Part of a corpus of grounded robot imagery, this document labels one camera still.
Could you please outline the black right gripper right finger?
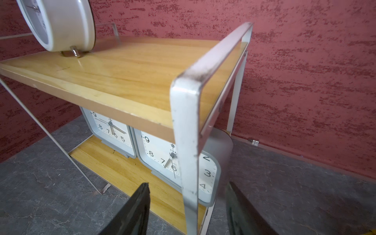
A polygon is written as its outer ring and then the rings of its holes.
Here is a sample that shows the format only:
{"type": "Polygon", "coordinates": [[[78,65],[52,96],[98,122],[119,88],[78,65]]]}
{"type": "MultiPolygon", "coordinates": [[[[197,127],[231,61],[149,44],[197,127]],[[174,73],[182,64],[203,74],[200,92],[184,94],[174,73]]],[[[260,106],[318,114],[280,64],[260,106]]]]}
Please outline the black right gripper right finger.
{"type": "Polygon", "coordinates": [[[226,186],[226,213],[231,235],[276,235],[234,182],[226,186]]]}

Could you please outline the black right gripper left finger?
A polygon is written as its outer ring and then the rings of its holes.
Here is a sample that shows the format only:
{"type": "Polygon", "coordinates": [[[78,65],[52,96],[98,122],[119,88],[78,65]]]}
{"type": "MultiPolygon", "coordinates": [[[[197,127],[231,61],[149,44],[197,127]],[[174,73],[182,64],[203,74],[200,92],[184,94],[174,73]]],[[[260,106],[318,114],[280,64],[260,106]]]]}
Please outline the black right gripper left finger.
{"type": "Polygon", "coordinates": [[[142,183],[101,235],[145,235],[150,212],[150,190],[142,183]]]}

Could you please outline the white twin bell alarm clock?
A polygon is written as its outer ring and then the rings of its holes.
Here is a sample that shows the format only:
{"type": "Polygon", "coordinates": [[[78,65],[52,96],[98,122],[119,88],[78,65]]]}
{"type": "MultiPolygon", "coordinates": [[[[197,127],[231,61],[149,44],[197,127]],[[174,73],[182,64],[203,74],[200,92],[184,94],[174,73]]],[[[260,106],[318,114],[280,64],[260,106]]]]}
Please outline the white twin bell alarm clock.
{"type": "Polygon", "coordinates": [[[17,1],[29,29],[49,52],[89,52],[96,41],[96,29],[90,2],[17,1]]]}

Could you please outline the grey square alarm clock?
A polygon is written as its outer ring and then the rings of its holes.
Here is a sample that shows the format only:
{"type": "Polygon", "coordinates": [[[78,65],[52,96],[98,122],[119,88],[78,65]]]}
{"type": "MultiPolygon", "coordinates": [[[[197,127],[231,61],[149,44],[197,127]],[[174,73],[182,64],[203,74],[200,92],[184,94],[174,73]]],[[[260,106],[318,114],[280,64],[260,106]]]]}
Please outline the grey square alarm clock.
{"type": "Polygon", "coordinates": [[[205,207],[214,205],[233,149],[226,132],[214,128],[201,153],[190,159],[174,143],[138,129],[133,134],[140,161],[154,175],[179,192],[197,182],[198,202],[205,207]]]}
{"type": "Polygon", "coordinates": [[[128,125],[83,107],[80,110],[93,135],[99,138],[103,144],[126,158],[135,159],[137,157],[133,136],[128,125]]]}

